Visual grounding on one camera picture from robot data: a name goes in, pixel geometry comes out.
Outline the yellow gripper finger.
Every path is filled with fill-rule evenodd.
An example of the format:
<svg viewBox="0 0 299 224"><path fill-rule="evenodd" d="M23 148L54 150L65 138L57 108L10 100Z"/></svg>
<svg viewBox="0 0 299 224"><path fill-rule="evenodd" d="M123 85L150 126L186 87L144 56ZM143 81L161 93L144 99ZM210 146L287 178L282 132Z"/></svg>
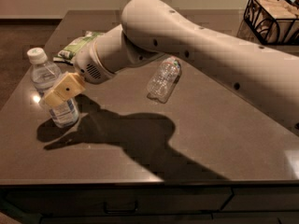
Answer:
<svg viewBox="0 0 299 224"><path fill-rule="evenodd" d="M64 102L64 99L53 90L47 91L44 95L44 102L51 107L61 105Z"/></svg>

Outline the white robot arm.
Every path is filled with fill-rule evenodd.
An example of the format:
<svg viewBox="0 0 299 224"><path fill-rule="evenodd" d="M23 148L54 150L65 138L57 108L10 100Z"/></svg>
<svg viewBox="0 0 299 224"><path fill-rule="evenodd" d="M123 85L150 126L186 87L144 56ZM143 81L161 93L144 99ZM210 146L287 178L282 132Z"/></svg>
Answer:
<svg viewBox="0 0 299 224"><path fill-rule="evenodd" d="M85 82L101 84L163 53L189 63L298 132L298 57L199 26L160 0L131 0L121 24L80 49L75 71L59 78L44 101L61 105L82 93Z"/></svg>

